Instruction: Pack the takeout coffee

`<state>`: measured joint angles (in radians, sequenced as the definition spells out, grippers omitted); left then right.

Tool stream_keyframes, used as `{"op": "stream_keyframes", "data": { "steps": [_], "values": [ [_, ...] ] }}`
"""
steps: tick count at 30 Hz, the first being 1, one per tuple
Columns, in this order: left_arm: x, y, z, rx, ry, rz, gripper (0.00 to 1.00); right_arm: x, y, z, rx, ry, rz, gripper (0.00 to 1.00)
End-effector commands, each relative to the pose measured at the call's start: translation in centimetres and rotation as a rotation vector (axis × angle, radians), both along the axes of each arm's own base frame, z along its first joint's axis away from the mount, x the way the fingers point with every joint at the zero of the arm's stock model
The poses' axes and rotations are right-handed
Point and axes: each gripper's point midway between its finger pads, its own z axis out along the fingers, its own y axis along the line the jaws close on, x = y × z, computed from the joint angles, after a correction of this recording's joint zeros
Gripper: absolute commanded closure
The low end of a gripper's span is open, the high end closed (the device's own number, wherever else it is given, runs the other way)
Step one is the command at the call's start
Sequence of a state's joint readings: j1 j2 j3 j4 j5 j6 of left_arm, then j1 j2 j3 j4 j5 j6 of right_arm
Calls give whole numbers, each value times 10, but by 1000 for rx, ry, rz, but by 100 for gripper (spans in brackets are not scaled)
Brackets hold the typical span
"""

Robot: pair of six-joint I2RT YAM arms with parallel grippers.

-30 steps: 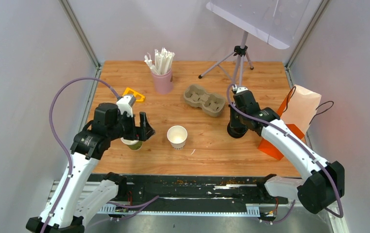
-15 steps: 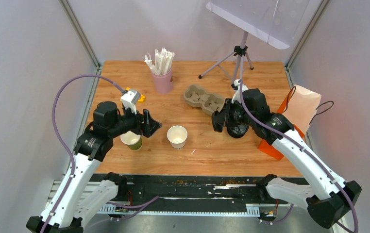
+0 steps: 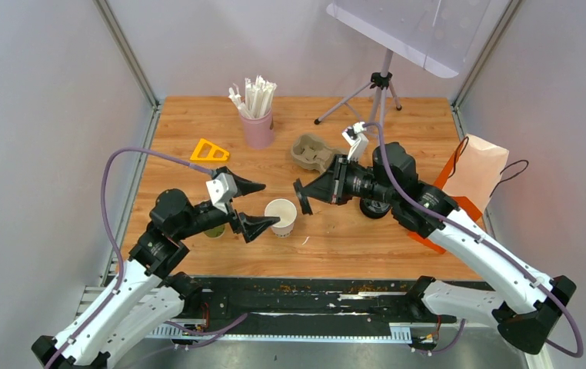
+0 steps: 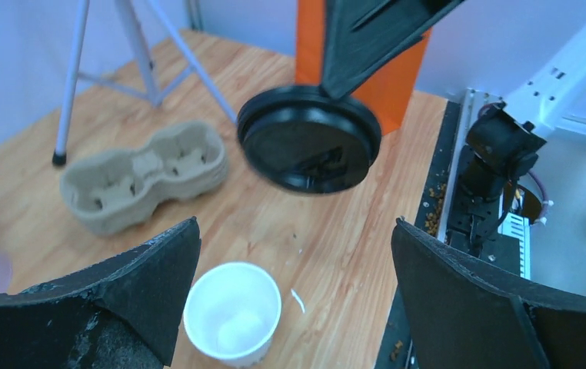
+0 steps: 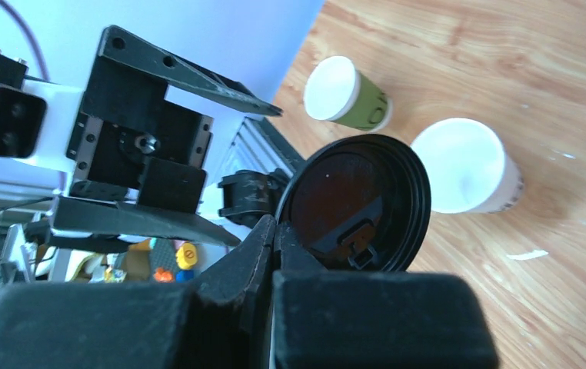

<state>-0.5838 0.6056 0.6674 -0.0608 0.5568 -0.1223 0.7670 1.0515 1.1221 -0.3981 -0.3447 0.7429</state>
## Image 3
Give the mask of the white paper cup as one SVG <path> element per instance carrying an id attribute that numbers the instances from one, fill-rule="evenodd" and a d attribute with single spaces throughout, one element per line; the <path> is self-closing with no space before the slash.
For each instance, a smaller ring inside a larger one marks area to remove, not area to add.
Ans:
<path id="1" fill-rule="evenodd" d="M 286 238 L 292 233 L 297 214 L 295 204 L 284 198 L 272 200 L 265 207 L 265 216 L 280 218 L 278 223 L 271 226 L 272 231 L 279 238 Z"/>

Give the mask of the green paper cup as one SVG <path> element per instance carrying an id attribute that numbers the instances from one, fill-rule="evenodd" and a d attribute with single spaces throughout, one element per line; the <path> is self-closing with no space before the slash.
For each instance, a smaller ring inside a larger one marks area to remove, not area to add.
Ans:
<path id="1" fill-rule="evenodd" d="M 225 233 L 225 230 L 226 230 L 226 226 L 224 224 L 222 224 L 222 225 L 216 226 L 214 228 L 210 228 L 208 230 L 205 230 L 203 232 L 203 234 L 206 237 L 212 238 L 212 239 L 220 238 Z"/>

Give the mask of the black cup lid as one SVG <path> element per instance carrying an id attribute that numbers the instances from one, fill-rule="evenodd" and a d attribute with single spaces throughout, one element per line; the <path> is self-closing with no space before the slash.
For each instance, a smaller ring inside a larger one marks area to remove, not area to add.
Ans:
<path id="1" fill-rule="evenodd" d="M 304 186 L 302 185 L 301 180 L 299 178 L 296 179 L 293 186 L 295 190 L 295 195 L 301 207 L 302 214 L 313 215 L 311 205 L 309 204 L 308 196 L 303 192 Z"/>

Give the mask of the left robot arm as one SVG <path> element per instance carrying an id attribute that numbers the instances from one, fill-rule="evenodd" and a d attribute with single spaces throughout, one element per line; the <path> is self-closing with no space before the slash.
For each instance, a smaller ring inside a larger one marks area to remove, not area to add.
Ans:
<path id="1" fill-rule="evenodd" d="M 43 367 L 113 368 L 160 324 L 201 311 L 201 286 L 184 272 L 173 273 L 189 252 L 186 238 L 229 224 L 251 242 L 279 221 L 248 216 L 231 205 L 236 197 L 264 190 L 265 184 L 221 167 L 205 185 L 210 198 L 199 204 L 177 188 L 156 198 L 145 232 L 110 285 L 67 328 L 32 345 Z"/>

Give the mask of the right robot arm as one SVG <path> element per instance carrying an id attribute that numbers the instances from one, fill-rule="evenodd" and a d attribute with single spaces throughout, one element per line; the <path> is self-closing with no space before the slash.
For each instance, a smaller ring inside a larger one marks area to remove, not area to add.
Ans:
<path id="1" fill-rule="evenodd" d="M 494 327 L 525 353 L 540 353 L 564 315 L 575 283 L 565 276 L 552 278 L 511 255 L 455 199 L 420 180 L 415 159 L 399 143 L 376 148 L 372 160 L 365 167 L 336 155 L 314 181 L 296 181 L 303 213 L 311 213 L 311 199 L 343 205 L 360 198 L 388 205 L 403 228 L 449 251 L 488 283 L 483 291 L 422 276 L 402 305 L 410 317 L 459 317 Z"/>

